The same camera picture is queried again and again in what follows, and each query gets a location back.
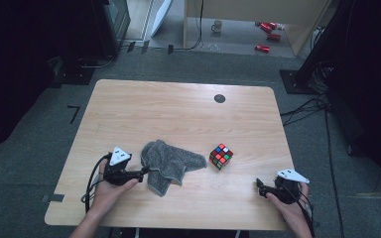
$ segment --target wooden table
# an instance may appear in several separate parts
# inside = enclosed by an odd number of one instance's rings
[[[331,0],[204,0],[202,17],[206,19],[285,24],[295,56],[298,56]],[[184,48],[187,47],[188,18],[200,17],[202,0],[185,0]]]
[[[217,103],[216,94],[225,96]],[[154,81],[99,80],[67,157],[46,222],[77,225],[80,202],[98,159],[114,146],[132,153],[127,170],[140,170],[140,153],[157,139],[202,154],[223,143],[233,153],[219,171],[185,174],[163,197],[144,181],[122,196],[102,225],[186,229],[280,230],[285,223],[258,195],[255,179],[273,185],[275,172],[293,162],[274,92],[269,87]]]

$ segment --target colorful cube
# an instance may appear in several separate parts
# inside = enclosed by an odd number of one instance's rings
[[[223,144],[219,144],[211,154],[209,154],[209,161],[221,171],[221,169],[231,161],[232,156],[233,153],[228,150],[227,147]]]

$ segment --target towel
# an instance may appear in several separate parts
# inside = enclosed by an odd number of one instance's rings
[[[204,156],[167,145],[162,140],[148,143],[141,152],[141,164],[149,166],[148,185],[164,196],[175,180],[182,185],[186,172],[206,168]]]

